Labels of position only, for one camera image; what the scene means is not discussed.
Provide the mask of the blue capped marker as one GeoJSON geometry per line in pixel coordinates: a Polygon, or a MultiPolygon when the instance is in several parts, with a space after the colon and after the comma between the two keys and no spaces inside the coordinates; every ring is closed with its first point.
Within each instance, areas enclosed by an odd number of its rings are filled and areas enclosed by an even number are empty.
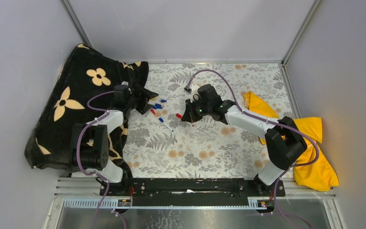
{"type": "Polygon", "coordinates": [[[173,132],[173,129],[161,118],[159,117],[158,120],[165,126],[167,127],[171,132],[173,132]]]}

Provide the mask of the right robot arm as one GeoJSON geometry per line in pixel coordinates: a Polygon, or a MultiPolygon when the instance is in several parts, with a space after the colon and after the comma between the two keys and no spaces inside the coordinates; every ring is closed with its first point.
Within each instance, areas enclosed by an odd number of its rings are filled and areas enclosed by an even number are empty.
{"type": "Polygon", "coordinates": [[[185,87],[190,98],[185,100],[181,121],[195,123],[209,115],[213,120],[240,127],[265,141],[269,162],[256,175],[256,194],[265,197],[273,191],[273,183],[307,149],[307,144],[290,117],[269,118],[243,110],[236,100],[222,100],[210,84],[185,87]]]}

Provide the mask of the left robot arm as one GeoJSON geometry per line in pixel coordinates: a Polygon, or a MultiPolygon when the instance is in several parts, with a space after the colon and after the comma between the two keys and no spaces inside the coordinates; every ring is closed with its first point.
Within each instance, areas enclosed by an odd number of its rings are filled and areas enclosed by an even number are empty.
{"type": "Polygon", "coordinates": [[[109,108],[99,109],[102,115],[83,124],[75,124],[71,135],[71,163],[85,176],[98,177],[111,183],[111,191],[117,196],[128,192],[129,184],[123,180],[126,171],[109,159],[111,140],[108,135],[121,127],[129,118],[131,110],[141,114],[148,112],[152,105],[149,101],[158,93],[140,85],[130,87],[126,83],[117,85],[111,94],[113,99],[109,108]]]}

